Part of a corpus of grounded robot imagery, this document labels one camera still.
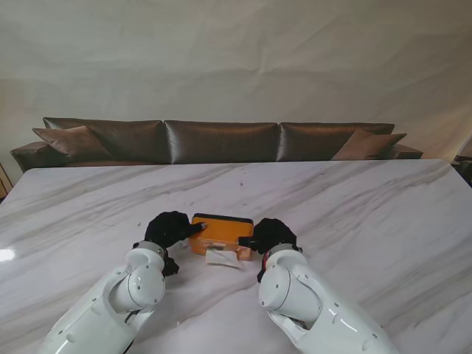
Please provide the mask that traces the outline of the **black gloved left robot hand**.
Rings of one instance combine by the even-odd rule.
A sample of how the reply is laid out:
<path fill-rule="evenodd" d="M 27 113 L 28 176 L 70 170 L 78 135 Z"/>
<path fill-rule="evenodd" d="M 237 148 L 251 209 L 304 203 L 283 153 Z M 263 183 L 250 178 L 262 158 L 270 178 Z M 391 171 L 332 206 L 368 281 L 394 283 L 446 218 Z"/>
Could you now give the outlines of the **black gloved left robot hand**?
<path fill-rule="evenodd" d="M 176 243 L 198 234 L 205 228 L 207 228 L 207 224 L 204 222 L 191 224 L 187 214 L 182 212 L 163 212 L 148 224 L 145 241 L 168 249 Z"/>

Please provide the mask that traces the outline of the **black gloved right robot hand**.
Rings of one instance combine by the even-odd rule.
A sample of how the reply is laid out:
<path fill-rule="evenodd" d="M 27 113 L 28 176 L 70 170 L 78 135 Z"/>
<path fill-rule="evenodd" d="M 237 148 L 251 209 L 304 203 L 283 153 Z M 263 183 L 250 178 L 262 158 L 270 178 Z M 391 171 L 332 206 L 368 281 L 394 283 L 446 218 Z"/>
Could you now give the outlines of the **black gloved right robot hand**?
<path fill-rule="evenodd" d="M 272 248 L 288 244 L 297 249 L 296 235 L 279 219 L 264 218 L 253 230 L 251 237 L 239 237 L 237 244 L 258 254 L 265 254 Z"/>

